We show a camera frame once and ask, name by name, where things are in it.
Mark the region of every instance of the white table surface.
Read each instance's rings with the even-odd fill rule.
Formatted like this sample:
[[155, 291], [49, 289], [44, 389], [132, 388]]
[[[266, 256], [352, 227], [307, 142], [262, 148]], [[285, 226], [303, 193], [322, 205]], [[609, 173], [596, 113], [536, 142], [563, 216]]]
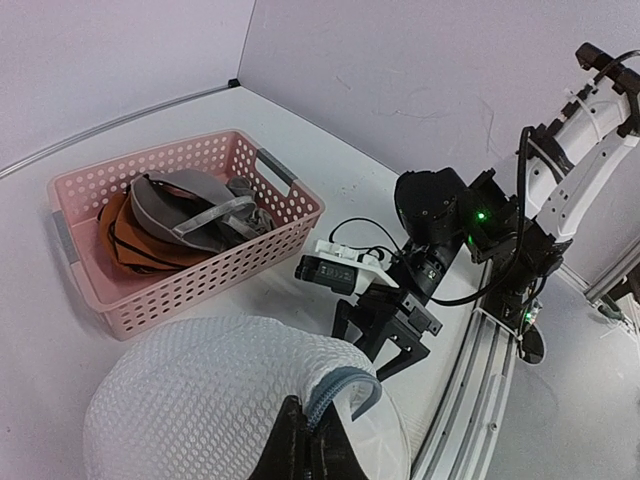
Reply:
[[[50, 222], [47, 182], [69, 170], [142, 148], [216, 130], [245, 130], [326, 203], [310, 242], [338, 222], [367, 216], [406, 239], [393, 206], [397, 175], [300, 117], [243, 88], [173, 107], [85, 140], [0, 181], [0, 479], [84, 479], [82, 426], [91, 395], [118, 358], [144, 334], [118, 342], [78, 300], [62, 268]], [[386, 244], [375, 227], [354, 224], [337, 240]], [[181, 314], [244, 312], [311, 332], [330, 332], [338, 297], [293, 278], [299, 255]], [[438, 288], [440, 298], [473, 292], [481, 268], [462, 252]], [[444, 324], [420, 364], [384, 383], [420, 445], [435, 414], [470, 308], [429, 306]], [[389, 345], [380, 361], [394, 355]]]

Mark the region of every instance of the black cable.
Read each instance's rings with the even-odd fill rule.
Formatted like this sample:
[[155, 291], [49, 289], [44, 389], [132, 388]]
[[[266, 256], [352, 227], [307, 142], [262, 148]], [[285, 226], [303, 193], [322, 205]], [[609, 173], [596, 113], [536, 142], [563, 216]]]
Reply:
[[[351, 222], [369, 222], [374, 224], [376, 227], [378, 227], [380, 230], [382, 230], [385, 235], [387, 237], [389, 237], [389, 240], [391, 240], [391, 243], [393, 244], [393, 246], [395, 247], [395, 249], [397, 251], [400, 251], [401, 248], [398, 246], [398, 244], [396, 243], [396, 241], [393, 239], [393, 237], [391, 236], [391, 234], [387, 231], [386, 228], [384, 228], [382, 225], [380, 225], [378, 222], [376, 222], [375, 220], [371, 220], [370, 218], [366, 218], [366, 217], [351, 217], [346, 219], [345, 221], [339, 223], [333, 230], [331, 230], [331, 233], [329, 234], [329, 242], [330, 243], [335, 243], [333, 241], [333, 236], [336, 234], [336, 232], [338, 231], [338, 229], [340, 227], [342, 227], [343, 225], [346, 225], [347, 223], [351, 223]], [[366, 250], [367, 248], [370, 247], [363, 247], [363, 248], [354, 248], [354, 250]]]
[[[531, 298], [531, 296], [535, 292], [535, 289], [536, 289], [537, 285], [538, 285], [537, 279], [529, 284], [529, 289], [528, 289], [528, 292], [527, 292], [527, 300], [529, 300], [529, 298]], [[516, 329], [516, 332], [515, 332], [518, 337], [522, 337], [522, 332], [524, 331], [523, 330], [523, 328], [524, 328], [524, 319], [526, 317], [526, 314], [527, 314], [527, 308], [522, 306], [518, 310], [518, 312], [516, 312], [516, 314], [512, 315], [511, 317], [507, 318], [507, 320], [506, 320], [507, 322], [512, 322], [518, 315], [520, 316], [520, 325], [518, 325], [518, 328]], [[517, 348], [518, 348], [518, 355], [520, 356], [520, 358], [523, 358], [522, 342], [518, 342]]]
[[487, 293], [491, 292], [494, 288], [500, 285], [507, 279], [507, 276], [515, 267], [518, 257], [520, 257], [520, 252], [522, 251], [522, 244], [524, 242], [524, 227], [525, 227], [525, 209], [526, 209], [526, 193], [527, 193], [527, 157], [529, 156], [529, 137], [534, 132], [533, 127], [525, 127], [522, 129], [522, 133], [520, 134], [520, 147], [518, 149], [518, 173], [517, 173], [517, 187], [516, 187], [516, 195], [518, 197], [518, 225], [517, 225], [517, 233], [516, 233], [516, 248], [511, 256], [511, 260], [509, 265], [504, 268], [503, 274], [489, 282], [483, 288], [475, 292], [474, 294], [469, 295], [468, 297], [458, 298], [455, 300], [440, 300], [437, 298], [431, 298], [431, 300], [438, 305], [442, 305], [443, 307], [457, 307], [460, 305], [465, 305], [467, 303], [474, 302], [479, 298], [482, 298]]
[[[373, 247], [369, 247], [367, 249], [367, 251], [364, 252], [364, 253], [365, 253], [365, 255], [370, 253], [370, 252], [380, 253], [380, 250], [387, 252], [389, 255], [391, 255], [391, 258], [398, 257], [398, 254], [394, 253], [390, 248], [387, 248], [384, 245], [374, 245]], [[380, 261], [384, 260], [384, 255], [379, 257], [378, 260], [380, 260]]]
[[611, 69], [616, 65], [620, 65], [622, 62], [624, 62], [625, 60], [629, 60], [632, 57], [639, 57], [639, 56], [640, 56], [640, 50], [630, 50], [614, 58], [609, 63], [607, 63], [607, 65], [602, 70], [600, 70], [595, 77], [593, 77], [593, 83], [595, 83], [596, 85], [600, 83], [604, 79], [604, 77], [607, 75], [607, 73], [609, 73]]
[[364, 255], [370, 255], [375, 252], [378, 256], [378, 261], [381, 262], [382, 260], [384, 260], [384, 252], [378, 247], [379, 245], [375, 247], [367, 248], [367, 250], [364, 252]]
[[[518, 334], [522, 335], [523, 333], [523, 327], [524, 327], [524, 319], [525, 316], [527, 314], [527, 308], [529, 307], [529, 305], [531, 305], [533, 303], [533, 301], [538, 298], [538, 295], [540, 295], [542, 293], [542, 290], [544, 289], [544, 286], [547, 284], [547, 277], [542, 277], [542, 279], [540, 280], [540, 284], [538, 285], [538, 288], [536, 289], [535, 292], [533, 292], [531, 295], [529, 295], [529, 298], [527, 298], [527, 301], [524, 302], [522, 304], [522, 310], [520, 310], [519, 315], [522, 315], [522, 319], [520, 320], [520, 328], [518, 329]], [[511, 317], [509, 319], [509, 321], [515, 319], [515, 315], [513, 317]]]

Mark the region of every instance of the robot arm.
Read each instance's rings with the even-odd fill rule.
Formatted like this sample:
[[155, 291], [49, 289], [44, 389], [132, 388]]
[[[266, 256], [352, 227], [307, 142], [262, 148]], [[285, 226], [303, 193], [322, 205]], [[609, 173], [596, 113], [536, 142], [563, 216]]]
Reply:
[[[576, 53], [585, 69], [603, 71], [613, 59], [585, 44]], [[638, 145], [640, 76], [621, 65], [589, 82], [551, 123], [529, 139], [528, 218], [563, 243], [575, 235], [586, 211], [622, 159]], [[579, 169], [579, 164], [586, 164]]]
[[[425, 308], [430, 301], [479, 301], [488, 318], [515, 334], [526, 361], [542, 359], [544, 346], [533, 325], [536, 296], [562, 264], [593, 200], [639, 142], [640, 75], [621, 64], [631, 55], [640, 52], [614, 60], [590, 44], [580, 47], [581, 66], [598, 74], [571, 93], [548, 127], [523, 130], [516, 157], [519, 196], [507, 198], [493, 170], [469, 186], [451, 168], [406, 172], [394, 200], [409, 241], [393, 254], [386, 276], [374, 258], [346, 255], [330, 244], [321, 245], [316, 257], [303, 257], [297, 278], [337, 293], [362, 292], [354, 306], [338, 303], [333, 336], [344, 338], [353, 323], [362, 332], [356, 346], [371, 360], [387, 340], [400, 348], [378, 372], [380, 380], [428, 355], [420, 338], [424, 332], [437, 335], [441, 327]], [[474, 262], [493, 261], [489, 284], [464, 299], [433, 298], [463, 244]]]

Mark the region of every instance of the pink plastic basket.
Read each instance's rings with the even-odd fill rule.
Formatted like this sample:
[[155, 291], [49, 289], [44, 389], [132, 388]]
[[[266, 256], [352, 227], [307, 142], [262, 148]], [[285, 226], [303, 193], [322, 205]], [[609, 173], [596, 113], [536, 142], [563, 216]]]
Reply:
[[[289, 191], [279, 191], [258, 171], [259, 164], [283, 180]], [[179, 273], [134, 276], [122, 272], [98, 240], [98, 212], [140, 173], [183, 168], [224, 182], [235, 175], [249, 178], [258, 192], [258, 205], [272, 214], [278, 228]], [[53, 179], [48, 191], [78, 289], [120, 340], [294, 255], [324, 212], [316, 195], [239, 131], [190, 138], [75, 170]]]

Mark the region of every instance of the basket handle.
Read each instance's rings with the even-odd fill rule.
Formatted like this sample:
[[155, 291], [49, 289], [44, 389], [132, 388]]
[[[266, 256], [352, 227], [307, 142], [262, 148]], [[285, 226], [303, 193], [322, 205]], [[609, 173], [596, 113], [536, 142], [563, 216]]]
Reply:
[[56, 231], [58, 232], [58, 238], [60, 239], [60, 243], [62, 244], [64, 254], [67, 257], [69, 269], [71, 271], [73, 279], [75, 280], [75, 284], [78, 287], [78, 290], [80, 290], [80, 293], [84, 297], [87, 305], [89, 305], [97, 313], [102, 313], [102, 303], [93, 291], [93, 288], [91, 287], [91, 281], [89, 280], [89, 277], [87, 277], [87, 273], [85, 272], [84, 267], [80, 262], [80, 256], [78, 255], [78, 251], [73, 244], [71, 232], [69, 232], [69, 227], [64, 218], [62, 210], [53, 212], [52, 216], [53, 223], [55, 224]]
[[78, 260], [80, 260], [80, 257], [78, 256], [76, 247], [73, 244], [73, 240], [71, 239], [71, 233], [69, 232], [69, 227], [67, 227], [67, 222], [64, 218], [62, 210], [53, 212], [53, 223], [55, 224], [56, 230], [58, 231], [58, 238], [62, 243], [62, 249], [64, 250], [64, 254], [67, 257], [67, 262], [69, 262], [69, 265], [73, 265]]
[[258, 149], [256, 158], [262, 161], [262, 163], [264, 163], [269, 168], [269, 170], [280, 177], [280, 180], [286, 183], [289, 187], [291, 187], [291, 185], [293, 185], [293, 182], [298, 179], [298, 177], [296, 177], [291, 172], [291, 170], [285, 167], [282, 162], [280, 162], [280, 160], [271, 155], [271, 153], [266, 148]]

